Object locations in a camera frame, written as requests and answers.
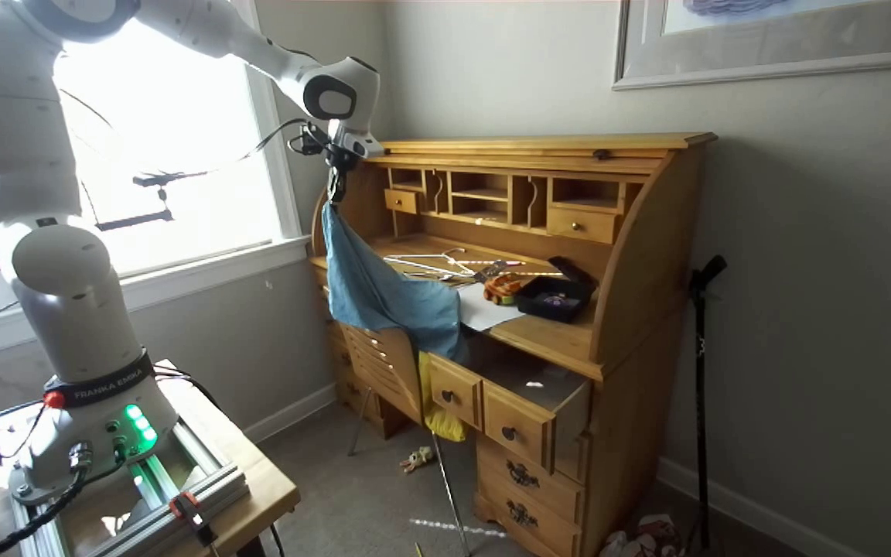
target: metal pole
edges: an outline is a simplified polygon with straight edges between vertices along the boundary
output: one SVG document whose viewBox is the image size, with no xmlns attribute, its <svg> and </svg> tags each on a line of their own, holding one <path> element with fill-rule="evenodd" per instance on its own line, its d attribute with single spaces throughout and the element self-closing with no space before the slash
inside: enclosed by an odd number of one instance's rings
<svg viewBox="0 0 891 557">
<path fill-rule="evenodd" d="M 698 501 L 698 545 L 711 548 L 711 496 L 707 496 L 707 458 L 704 458 L 704 287 L 727 270 L 724 257 L 711 257 L 690 280 L 696 313 L 696 501 Z"/>
</svg>

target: wooden cabinet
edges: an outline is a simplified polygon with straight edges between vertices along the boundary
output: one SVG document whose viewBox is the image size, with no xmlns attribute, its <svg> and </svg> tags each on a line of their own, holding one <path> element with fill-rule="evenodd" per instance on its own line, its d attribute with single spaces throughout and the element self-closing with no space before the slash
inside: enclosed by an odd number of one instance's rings
<svg viewBox="0 0 891 557">
<path fill-rule="evenodd" d="M 575 323 L 515 317 L 466 336 L 461 363 L 425 355 L 434 407 L 476 433 L 476 511 L 531 554 L 598 554 L 654 477 L 707 142 L 419 139 L 349 173 L 340 217 L 385 259 L 419 257 L 402 274 L 466 283 L 474 259 L 565 257 L 598 284 Z M 318 223 L 313 238 L 324 267 Z M 356 377 L 415 419 L 418 381 L 385 369 L 405 338 L 342 338 Z"/>
</svg>

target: picture frame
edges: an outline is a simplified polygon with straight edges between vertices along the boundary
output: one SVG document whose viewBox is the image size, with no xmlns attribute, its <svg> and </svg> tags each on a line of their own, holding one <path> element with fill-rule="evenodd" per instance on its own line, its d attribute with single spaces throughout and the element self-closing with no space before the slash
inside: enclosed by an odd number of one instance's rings
<svg viewBox="0 0 891 557">
<path fill-rule="evenodd" d="M 619 0 L 616 16 L 612 91 L 891 67 L 891 0 Z"/>
</svg>

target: robotic arm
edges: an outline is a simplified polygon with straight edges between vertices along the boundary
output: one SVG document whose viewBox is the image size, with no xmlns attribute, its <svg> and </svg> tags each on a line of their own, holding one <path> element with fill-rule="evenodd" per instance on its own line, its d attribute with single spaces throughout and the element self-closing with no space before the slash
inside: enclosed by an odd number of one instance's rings
<svg viewBox="0 0 891 557">
<path fill-rule="evenodd" d="M 126 18 L 206 56 L 236 56 L 256 67 L 324 129 L 329 195 L 342 173 L 377 155 L 368 132 L 380 79 L 359 58 L 318 65 L 256 39 L 228 0 L 4 0 L 0 2 L 0 243 L 4 274 L 36 332 L 56 377 L 45 383 L 45 419 L 26 443 L 15 500 L 56 496 L 67 481 L 71 446 L 109 453 L 122 438 L 126 407 L 148 414 L 153 430 L 174 426 L 174 409 L 153 391 L 150 363 L 126 318 L 106 244 L 65 219 L 76 217 L 74 155 L 53 91 L 57 41 L 103 41 Z"/>
</svg>

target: blue cloth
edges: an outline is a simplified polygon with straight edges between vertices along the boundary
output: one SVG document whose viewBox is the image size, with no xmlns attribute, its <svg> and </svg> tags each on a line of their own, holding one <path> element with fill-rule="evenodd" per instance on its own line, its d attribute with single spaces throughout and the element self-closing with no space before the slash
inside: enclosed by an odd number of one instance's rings
<svg viewBox="0 0 891 557">
<path fill-rule="evenodd" d="M 322 208 L 329 252 L 329 313 L 349 327 L 402 327 L 425 352 L 453 358 L 461 349 L 461 305 L 440 283 L 399 277 L 338 215 Z"/>
</svg>

